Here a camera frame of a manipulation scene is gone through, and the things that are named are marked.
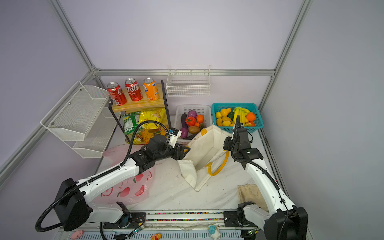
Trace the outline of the white canvas tote bag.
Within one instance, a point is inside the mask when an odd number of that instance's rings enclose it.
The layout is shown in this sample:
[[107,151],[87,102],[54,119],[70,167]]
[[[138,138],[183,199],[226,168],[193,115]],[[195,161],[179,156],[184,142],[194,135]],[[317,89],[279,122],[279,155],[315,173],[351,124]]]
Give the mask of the white canvas tote bag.
[[202,129],[187,145],[191,150],[178,164],[182,177],[195,192],[199,192],[226,165],[230,153],[224,150],[224,142],[231,136],[212,125]]

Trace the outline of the pink plastic grocery bag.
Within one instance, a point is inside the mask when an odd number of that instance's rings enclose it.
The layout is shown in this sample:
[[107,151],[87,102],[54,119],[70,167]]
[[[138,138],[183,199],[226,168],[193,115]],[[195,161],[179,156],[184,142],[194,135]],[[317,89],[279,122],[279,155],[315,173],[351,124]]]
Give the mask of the pink plastic grocery bag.
[[[103,162],[99,167],[102,172],[123,161],[129,145],[118,145],[103,153]],[[155,179],[155,168],[151,168],[135,177],[128,178],[105,190],[94,199],[95,203],[114,204],[122,202],[126,206],[141,203],[149,196],[149,189]]]

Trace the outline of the orange soda can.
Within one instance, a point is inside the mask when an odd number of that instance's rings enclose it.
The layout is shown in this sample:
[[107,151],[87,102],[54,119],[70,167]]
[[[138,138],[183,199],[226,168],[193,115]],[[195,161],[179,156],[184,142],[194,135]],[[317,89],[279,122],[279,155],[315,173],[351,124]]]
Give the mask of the orange soda can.
[[160,98],[157,83],[154,79],[146,78],[144,80],[143,86],[149,101],[157,101]]

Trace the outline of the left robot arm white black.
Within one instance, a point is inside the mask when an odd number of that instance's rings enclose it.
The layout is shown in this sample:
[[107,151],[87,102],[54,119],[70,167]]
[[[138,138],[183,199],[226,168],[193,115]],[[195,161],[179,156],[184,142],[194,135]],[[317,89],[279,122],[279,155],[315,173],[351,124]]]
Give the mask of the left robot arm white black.
[[72,178],[63,181],[54,202],[38,218],[35,230],[41,233],[62,227],[72,231],[85,223],[116,223],[126,218],[129,211],[122,203],[93,207],[93,200],[118,183],[154,167],[157,161],[184,159],[191,149],[177,143],[180,136],[181,131],[171,128],[164,136],[152,137],[147,145],[134,153],[129,146],[121,163],[98,175],[79,181]]

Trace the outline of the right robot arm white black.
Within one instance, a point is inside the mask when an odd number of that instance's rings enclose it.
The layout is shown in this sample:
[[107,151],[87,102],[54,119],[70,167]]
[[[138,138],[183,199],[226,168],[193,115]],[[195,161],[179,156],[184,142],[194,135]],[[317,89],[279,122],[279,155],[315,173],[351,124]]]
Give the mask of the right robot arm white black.
[[304,240],[307,237],[309,216],[303,207],[296,207],[269,173],[264,157],[251,147],[249,132],[237,118],[233,135],[227,137],[224,149],[230,151],[235,162],[253,178],[268,210],[264,211],[252,201],[238,205],[236,224],[254,225],[263,230],[268,240]]

